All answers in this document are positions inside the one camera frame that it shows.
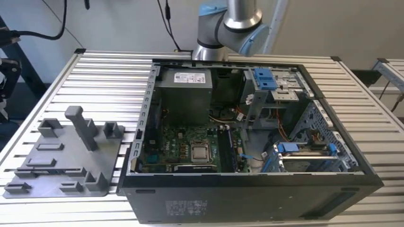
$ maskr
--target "green circuit board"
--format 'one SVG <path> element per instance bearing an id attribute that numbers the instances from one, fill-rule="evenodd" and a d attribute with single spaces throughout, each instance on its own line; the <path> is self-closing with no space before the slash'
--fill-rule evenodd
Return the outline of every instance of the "green circuit board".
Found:
<path id="1" fill-rule="evenodd" d="M 235 151 L 243 149 L 239 129 L 232 130 L 232 142 Z M 208 144 L 210 160 L 207 163 L 195 163 L 191 159 L 191 146 L 195 143 Z M 146 161 L 143 171 L 147 173 L 170 173 L 175 165 L 208 164 L 218 166 L 218 172 L 222 172 L 220 154 L 218 144 L 218 128 L 202 127 L 164 127 L 162 148 L 156 154 L 144 154 Z"/>

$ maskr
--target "motherboard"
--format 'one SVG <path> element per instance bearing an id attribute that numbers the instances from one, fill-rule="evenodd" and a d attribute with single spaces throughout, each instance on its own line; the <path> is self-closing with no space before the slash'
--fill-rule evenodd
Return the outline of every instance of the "motherboard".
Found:
<path id="1" fill-rule="evenodd" d="M 163 127 L 160 148 L 143 153 L 144 173 L 247 172 L 239 128 Z"/>

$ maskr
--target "barcode sticker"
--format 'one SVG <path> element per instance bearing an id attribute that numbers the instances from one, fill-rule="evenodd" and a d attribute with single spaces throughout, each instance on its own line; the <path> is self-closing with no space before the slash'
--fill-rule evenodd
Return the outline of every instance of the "barcode sticker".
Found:
<path id="1" fill-rule="evenodd" d="M 239 113 L 239 115 L 238 115 L 238 121 L 242 121 L 243 120 L 243 117 L 244 117 L 244 114 L 242 114 L 242 113 Z"/>
<path id="2" fill-rule="evenodd" d="M 204 73 L 178 72 L 175 74 L 175 83 L 204 84 Z"/>

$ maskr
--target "power cable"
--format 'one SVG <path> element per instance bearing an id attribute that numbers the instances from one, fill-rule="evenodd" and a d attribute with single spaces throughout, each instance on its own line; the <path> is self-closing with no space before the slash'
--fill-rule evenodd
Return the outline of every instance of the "power cable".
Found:
<path id="1" fill-rule="evenodd" d="M 63 21 L 60 20 L 60 18 L 58 17 L 58 14 L 55 13 L 54 9 L 51 8 L 51 6 L 48 5 L 48 3 L 46 2 L 46 0 L 42 0 L 43 3 L 47 5 L 47 7 L 50 8 L 51 12 L 54 13 L 54 15 L 56 16 L 58 20 L 60 23 L 63 23 Z M 84 46 L 82 45 L 79 39 L 76 38 L 76 36 L 71 33 L 71 31 L 68 30 L 68 28 L 66 27 L 66 31 L 72 35 L 74 39 L 76 40 L 78 44 L 80 45 L 82 48 L 84 48 Z"/>
<path id="2" fill-rule="evenodd" d="M 162 13 L 162 19 L 163 19 L 163 22 L 164 22 L 164 26 L 166 26 L 167 33 L 168 33 L 171 39 L 172 39 L 172 42 L 174 42 L 175 45 L 176 45 L 178 50 L 182 51 L 182 48 L 179 47 L 179 44 L 178 44 L 176 39 L 175 39 L 175 37 L 174 37 L 174 35 L 172 35 L 172 32 L 170 32 L 170 30 L 171 30 L 170 19 L 167 20 L 167 21 L 168 21 L 170 30 L 168 30 L 168 27 L 167 27 L 167 22 L 166 22 L 166 19 L 164 19 L 164 14 L 163 14 L 163 9 L 162 9 L 160 0 L 158 0 L 158 3 L 159 3 L 160 13 Z"/>
<path id="3" fill-rule="evenodd" d="M 48 40 L 59 40 L 62 38 L 62 36 L 63 36 L 63 33 L 64 33 L 67 11 L 68 11 L 68 0 L 64 0 L 64 11 L 63 11 L 62 29 L 60 29 L 59 34 L 56 36 L 48 36 L 48 35 L 40 34 L 38 32 L 32 32 L 32 31 L 14 31 L 14 32 L 19 36 L 30 35 L 30 36 L 35 36 L 35 37 L 39 37 L 39 38 L 43 38 L 43 39 L 48 39 Z"/>

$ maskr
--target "metal rail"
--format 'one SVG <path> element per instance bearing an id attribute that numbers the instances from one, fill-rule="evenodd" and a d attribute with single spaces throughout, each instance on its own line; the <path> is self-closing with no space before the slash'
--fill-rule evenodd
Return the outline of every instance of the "metal rail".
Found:
<path id="1" fill-rule="evenodd" d="M 404 60 L 378 59 L 374 70 L 378 70 L 404 93 Z"/>
<path id="2" fill-rule="evenodd" d="M 106 197 L 12 199 L 0 197 L 0 224 L 140 226 L 126 197 L 115 194 L 126 149 L 132 142 L 152 58 L 190 59 L 188 53 L 92 52 L 75 54 L 20 130 L 0 153 L 0 195 L 39 138 L 43 118 L 62 124 L 70 105 L 84 108 L 98 125 L 118 121 L 126 134 L 111 194 Z M 304 64 L 336 115 L 372 164 L 386 187 L 330 222 L 220 223 L 196 226 L 404 226 L 404 126 L 342 62 L 330 57 L 230 56 L 231 61 Z"/>

